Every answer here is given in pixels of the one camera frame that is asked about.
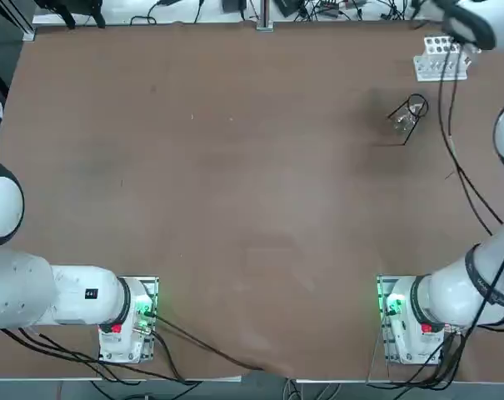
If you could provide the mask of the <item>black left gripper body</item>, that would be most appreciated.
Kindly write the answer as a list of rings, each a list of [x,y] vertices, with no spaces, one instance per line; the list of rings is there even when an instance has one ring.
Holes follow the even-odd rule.
[[[100,11],[103,0],[36,0],[35,3],[43,9],[58,11]]]

